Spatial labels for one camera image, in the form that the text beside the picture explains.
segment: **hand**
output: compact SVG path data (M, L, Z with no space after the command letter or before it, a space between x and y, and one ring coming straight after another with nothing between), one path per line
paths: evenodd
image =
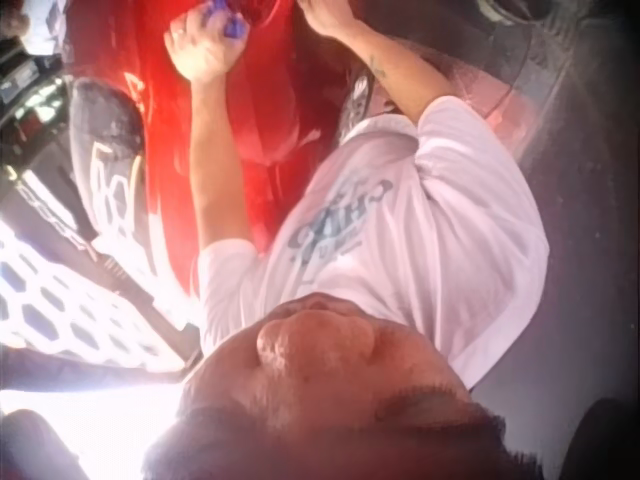
M298 4L311 28L324 37L343 40L359 24L349 0L298 0Z
M190 10L171 22L164 41L176 69L194 84L207 84L222 77L238 61L247 44L249 25L244 22L244 36L227 38L225 26L233 14L218 10L209 18L210 2Z

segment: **person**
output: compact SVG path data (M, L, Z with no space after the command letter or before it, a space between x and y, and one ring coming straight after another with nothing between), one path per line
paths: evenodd
M30 55L60 53L69 0L3 0L0 7L0 39L20 37Z
M252 244L226 73L247 36L203 5L165 35L191 83L205 360L147 480L541 478L469 389L535 313L548 243L514 159L432 66L298 0L403 112L356 127L266 255Z

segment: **shirt sleeve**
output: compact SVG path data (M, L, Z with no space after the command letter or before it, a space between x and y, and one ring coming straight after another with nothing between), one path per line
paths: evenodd
M203 250L198 259L205 356L224 340L257 321L255 293L258 251L246 240L224 240Z
M434 102L418 136L416 166L438 252L434 340L472 386L535 314L549 246L517 163L462 100Z

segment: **tattoo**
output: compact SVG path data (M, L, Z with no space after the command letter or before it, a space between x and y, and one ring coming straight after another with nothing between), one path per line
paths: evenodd
M371 68L371 71L376 77L387 78L387 72L385 72L384 69L380 67L380 65L376 61L375 55L371 55L371 60L369 61L369 67Z

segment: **nose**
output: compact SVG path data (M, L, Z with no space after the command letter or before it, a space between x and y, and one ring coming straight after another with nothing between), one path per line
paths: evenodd
M307 379L366 364L374 345L375 333L368 320L309 310L266 324L258 335L257 349L263 366Z

